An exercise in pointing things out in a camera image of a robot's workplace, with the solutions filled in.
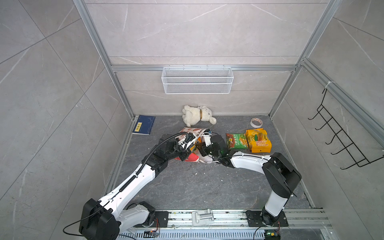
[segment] white wire basket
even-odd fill
[[[165,67],[161,75],[166,94],[229,93],[230,67]]]

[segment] zip tie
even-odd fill
[[[330,83],[335,83],[335,82],[328,81],[327,85],[325,85],[325,88],[327,88]]]

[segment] gray tile wall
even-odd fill
[[[384,2],[381,0],[344,0],[309,57],[382,124],[384,124],[383,11]],[[324,144],[331,140],[331,130],[324,127],[323,130],[316,131],[314,128],[321,126],[321,120],[317,122],[319,119],[313,121],[307,119],[314,115],[316,103],[321,101],[320,91],[322,87],[309,73],[301,73],[287,94],[285,104],[280,106],[279,114],[275,117],[276,122],[279,118],[285,117],[284,112],[294,112],[296,119],[302,124],[301,128],[305,129],[303,133],[294,135],[301,138],[309,135],[311,141],[308,139],[306,142],[316,146],[317,150],[308,152],[305,149],[309,148],[301,148],[303,142],[287,143],[291,155],[296,154],[296,164],[306,169],[308,176],[305,183],[311,196],[318,207],[328,209],[328,217],[333,219],[337,233],[346,239],[383,239],[383,232],[377,229],[383,229],[384,188],[381,169],[384,168],[384,160],[378,160],[361,168],[355,166],[347,170],[340,169],[353,161],[345,151],[335,156],[331,155],[331,152],[341,149],[340,143],[334,141],[331,145]],[[345,108],[331,95],[326,97],[325,102],[331,114],[368,159],[374,160],[382,156],[382,146]],[[290,136],[294,130],[290,130],[289,126],[280,121],[277,124],[280,133],[283,136],[285,134]],[[361,159],[356,149],[349,148],[349,150],[357,159]],[[300,153],[304,156],[306,152],[309,154],[318,151],[323,160],[319,157],[316,163],[312,158],[305,159],[298,155]],[[326,164],[327,172],[331,171],[333,177],[327,177],[326,180],[326,174],[320,175],[320,168],[316,168],[319,162]],[[321,181],[313,178],[315,174],[318,174],[317,177]],[[333,196],[327,197],[332,189],[340,191],[335,195],[337,200]]]
[[[214,115],[265,115],[289,71],[235,71],[229,94],[165,94],[161,71],[118,72],[136,114],[182,115],[184,105],[208,106]]]
[[[112,64],[296,64],[324,0],[87,0]],[[230,94],[166,95],[159,72],[119,73],[136,114],[268,114],[289,73],[234,73]]]
[[[315,116],[321,103],[323,89],[310,73],[302,70],[273,121],[302,174],[315,206],[326,210],[338,237],[351,240],[382,239],[382,232],[377,229],[382,229],[384,218],[384,159],[364,167],[340,169],[353,164],[353,160],[345,150],[331,155],[343,148],[341,143],[334,139],[330,145],[325,144],[331,141],[333,132],[328,126],[315,130],[325,123],[319,115],[309,120]],[[327,93],[323,105],[368,159],[374,160],[383,155],[379,143],[332,95]],[[345,135],[339,136],[349,144]],[[349,147],[348,150],[356,159],[362,159],[356,148]]]
[[[310,55],[384,124],[384,1],[344,0]]]
[[[295,64],[326,1],[88,0],[115,64]]]
[[[1,1],[0,102],[0,239],[74,239],[129,116],[71,0]]]

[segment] white plush toy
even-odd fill
[[[197,108],[185,105],[183,110],[183,121],[187,127],[195,125],[200,120],[209,121],[211,124],[216,124],[216,118],[212,117],[212,111],[206,106],[198,106]]]

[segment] wall hook rack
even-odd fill
[[[332,155],[336,155],[336,154],[340,153],[341,151],[346,150],[346,151],[348,152],[348,154],[351,156],[351,158],[353,159],[353,161],[355,162],[354,164],[350,165],[349,167],[346,167],[346,168],[340,168],[340,169],[345,170],[345,169],[348,169],[348,168],[350,168],[350,167],[352,167],[352,166],[355,166],[355,165],[357,165],[358,167],[363,167],[363,166],[365,166],[365,165],[371,164],[371,163],[373,163],[373,162],[375,162],[375,161],[377,161],[377,160],[380,160],[380,159],[384,158],[384,155],[383,155],[382,157],[380,157],[380,158],[378,158],[378,159],[375,159],[375,160],[373,160],[373,161],[370,161],[370,160],[367,159],[367,157],[361,152],[361,150],[357,147],[357,145],[355,144],[355,142],[354,142],[354,141],[350,138],[350,136],[344,131],[344,129],[340,126],[340,124],[336,121],[336,119],[334,119],[334,117],[333,117],[333,116],[329,113],[329,111],[324,107],[323,102],[324,102],[325,94],[327,93],[327,89],[325,88],[325,89],[323,90],[322,93],[324,94],[324,95],[323,95],[323,99],[322,99],[322,101],[321,101],[320,106],[316,109],[316,111],[317,111],[316,115],[315,115],[313,118],[308,118],[308,120],[312,120],[312,119],[314,119],[317,115],[320,115],[320,116],[323,118],[323,120],[325,121],[325,123],[324,123],[324,125],[322,125],[319,129],[317,129],[317,128],[315,128],[315,129],[316,129],[316,130],[320,130],[320,129],[322,129],[324,126],[328,125],[329,128],[330,128],[330,129],[333,131],[333,133],[334,133],[333,138],[331,139],[331,141],[330,141],[329,143],[326,142],[325,144],[330,145],[330,144],[333,142],[333,140],[334,140],[335,138],[337,138],[337,139],[339,139],[340,143],[341,143],[342,146],[343,146],[343,148],[342,148],[340,151],[338,151],[338,152],[336,152],[336,153],[331,153],[331,154],[332,154]],[[331,117],[330,119],[326,120],[325,117],[321,114],[321,111],[323,111],[323,110],[326,111],[326,112],[329,114],[329,116]],[[332,119],[333,119],[334,122],[340,127],[341,130],[339,130],[339,131],[336,132],[336,131],[332,128],[332,126],[329,124],[329,122],[330,122]],[[339,138],[338,134],[341,133],[341,132],[343,132],[343,133],[348,137],[348,139],[351,141],[350,144],[348,144],[348,145],[344,144],[343,141]],[[357,161],[357,160],[352,156],[351,152],[348,150],[348,147],[350,147],[350,146],[355,147],[355,148],[360,152],[360,154],[363,156],[363,159],[362,159],[362,160]]]

